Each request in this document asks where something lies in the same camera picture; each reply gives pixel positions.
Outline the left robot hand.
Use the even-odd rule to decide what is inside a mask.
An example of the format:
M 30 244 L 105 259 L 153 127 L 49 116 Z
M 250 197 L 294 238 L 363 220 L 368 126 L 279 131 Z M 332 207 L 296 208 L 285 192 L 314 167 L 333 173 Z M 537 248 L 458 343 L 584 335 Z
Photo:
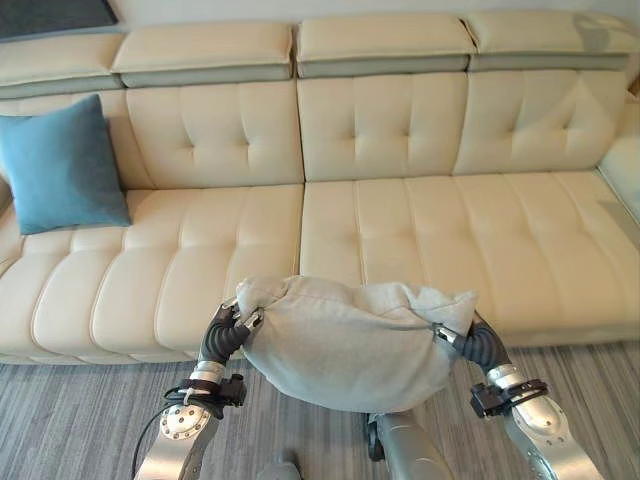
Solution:
M 222 303 L 203 335 L 198 361 L 225 365 L 263 319 L 264 309 L 261 307 L 242 319 L 237 298 Z

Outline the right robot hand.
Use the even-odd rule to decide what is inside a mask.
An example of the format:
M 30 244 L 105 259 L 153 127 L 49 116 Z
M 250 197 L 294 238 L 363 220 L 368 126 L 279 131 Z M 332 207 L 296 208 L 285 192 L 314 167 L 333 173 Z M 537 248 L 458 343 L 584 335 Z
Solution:
M 442 323 L 434 323 L 432 330 L 461 357 L 479 366 L 485 375 L 495 368 L 511 364 L 501 338 L 477 311 L 466 335 L 458 334 Z

